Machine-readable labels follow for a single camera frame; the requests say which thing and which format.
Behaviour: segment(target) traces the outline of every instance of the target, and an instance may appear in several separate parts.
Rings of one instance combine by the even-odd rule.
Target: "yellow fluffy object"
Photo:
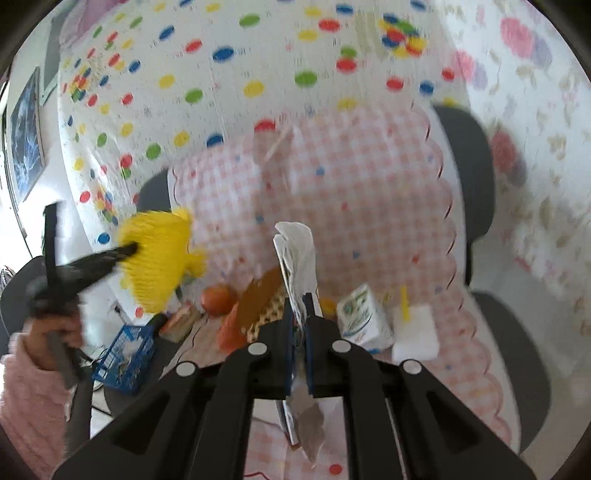
[[[189,253],[191,216],[186,210],[138,213],[122,223],[118,236],[119,245],[139,245],[122,267],[135,299],[148,313],[164,310],[186,271],[194,277],[205,273],[205,252]]]

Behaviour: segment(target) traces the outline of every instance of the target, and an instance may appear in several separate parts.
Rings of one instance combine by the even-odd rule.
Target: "pink checkered tablecloth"
[[[247,135],[175,165],[169,189],[173,205],[193,214],[192,241],[207,249],[209,274],[239,290],[277,264],[278,221],[312,230],[321,297],[339,299],[368,282],[390,308],[407,285],[411,303],[433,308],[441,350],[427,367],[515,448],[515,400],[463,286],[461,189],[430,108],[358,108]],[[183,359],[206,365],[219,358],[211,352],[217,326],[206,326]],[[333,478],[335,463],[346,474],[346,459],[325,445],[310,469],[281,431],[253,422],[245,474]]]

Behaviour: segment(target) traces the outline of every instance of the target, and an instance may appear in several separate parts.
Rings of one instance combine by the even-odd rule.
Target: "pink fuzzy sweater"
[[[46,480],[64,456],[64,405],[70,394],[59,372],[39,370],[33,364],[20,334],[12,338],[10,354],[2,363],[0,425],[30,469]]]

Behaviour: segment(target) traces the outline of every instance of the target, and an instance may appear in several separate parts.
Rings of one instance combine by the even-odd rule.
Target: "blue plastic basket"
[[[143,338],[141,346],[126,360],[124,346],[138,338]],[[154,327],[123,325],[92,378],[123,393],[134,394],[144,381],[153,354]]]

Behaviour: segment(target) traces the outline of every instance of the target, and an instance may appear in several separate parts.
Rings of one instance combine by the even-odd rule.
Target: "white sponge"
[[[439,340],[430,305],[409,307],[410,319],[402,318],[402,309],[394,310],[392,363],[409,359],[433,360],[439,355]]]

